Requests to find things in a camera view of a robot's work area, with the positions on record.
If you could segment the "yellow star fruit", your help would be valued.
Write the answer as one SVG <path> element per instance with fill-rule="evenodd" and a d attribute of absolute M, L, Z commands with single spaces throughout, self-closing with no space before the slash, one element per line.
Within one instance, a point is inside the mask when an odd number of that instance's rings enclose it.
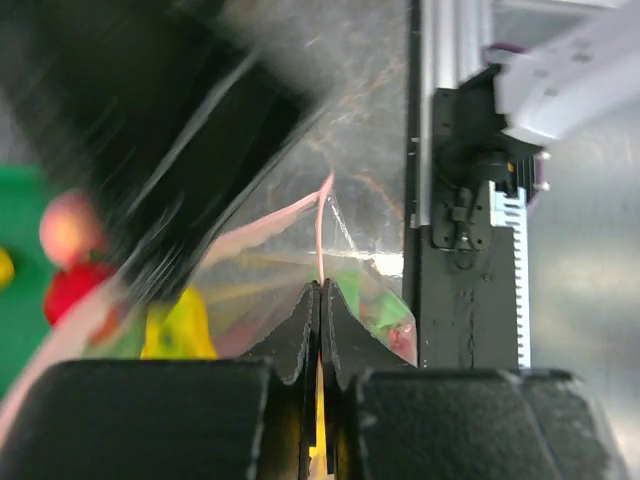
<path fill-rule="evenodd" d="M 15 267 L 9 253 L 0 248 L 0 290 L 7 288 L 15 278 Z"/>

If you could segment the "yellow banana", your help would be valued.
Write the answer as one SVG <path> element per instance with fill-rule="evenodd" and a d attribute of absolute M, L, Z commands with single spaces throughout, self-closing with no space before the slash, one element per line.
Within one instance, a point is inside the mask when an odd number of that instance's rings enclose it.
<path fill-rule="evenodd" d="M 147 311 L 141 359 L 217 359 L 206 304 L 195 287 L 173 305 L 151 304 Z"/>

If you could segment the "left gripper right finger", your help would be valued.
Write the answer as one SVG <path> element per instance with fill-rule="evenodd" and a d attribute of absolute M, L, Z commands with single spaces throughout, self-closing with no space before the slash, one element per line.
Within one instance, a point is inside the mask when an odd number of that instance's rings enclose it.
<path fill-rule="evenodd" d="M 339 479 L 616 479 L 620 453 L 584 383 L 551 369 L 419 369 L 326 281 L 330 464 Z"/>

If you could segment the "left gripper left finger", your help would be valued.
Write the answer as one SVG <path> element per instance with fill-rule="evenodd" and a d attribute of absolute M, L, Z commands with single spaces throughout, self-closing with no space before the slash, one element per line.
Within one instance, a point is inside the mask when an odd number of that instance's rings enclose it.
<path fill-rule="evenodd" d="M 1 423 L 5 479 L 304 479 L 320 289 L 244 355 L 34 363 Z"/>

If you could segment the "pink dragon fruit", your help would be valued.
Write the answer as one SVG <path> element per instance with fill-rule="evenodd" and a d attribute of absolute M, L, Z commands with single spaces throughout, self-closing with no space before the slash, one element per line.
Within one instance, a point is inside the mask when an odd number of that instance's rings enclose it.
<path fill-rule="evenodd" d="M 332 279 L 354 317 L 390 351 L 416 366 L 415 318 L 386 279 L 375 269 L 343 270 Z"/>

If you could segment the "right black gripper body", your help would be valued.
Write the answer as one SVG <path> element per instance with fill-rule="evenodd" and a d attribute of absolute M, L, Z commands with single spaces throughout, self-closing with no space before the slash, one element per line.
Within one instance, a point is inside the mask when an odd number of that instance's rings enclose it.
<path fill-rule="evenodd" d="M 41 165 L 89 197 L 137 300 L 174 299 L 308 127 L 316 96 L 220 1 L 5 1 L 1 90 Z"/>

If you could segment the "clear pink zip top bag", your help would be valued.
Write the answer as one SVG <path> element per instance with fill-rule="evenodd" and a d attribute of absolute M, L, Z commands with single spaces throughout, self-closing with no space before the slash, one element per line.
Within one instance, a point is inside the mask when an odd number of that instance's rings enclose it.
<path fill-rule="evenodd" d="M 65 360 L 205 360 L 233 359 L 266 338 L 291 313 L 302 289 L 326 281 L 343 270 L 377 270 L 348 245 L 333 179 L 325 179 L 306 196 L 265 216 L 256 205 L 241 208 L 230 228 L 212 242 L 174 299 L 137 300 L 120 272 L 77 302 L 41 342 L 1 403 L 34 363 Z M 184 290 L 202 296 L 217 359 L 141 359 L 147 311 L 151 304 L 175 304 Z M 309 474 L 325 459 L 324 385 L 320 332 L 317 330 L 314 438 L 309 448 Z"/>

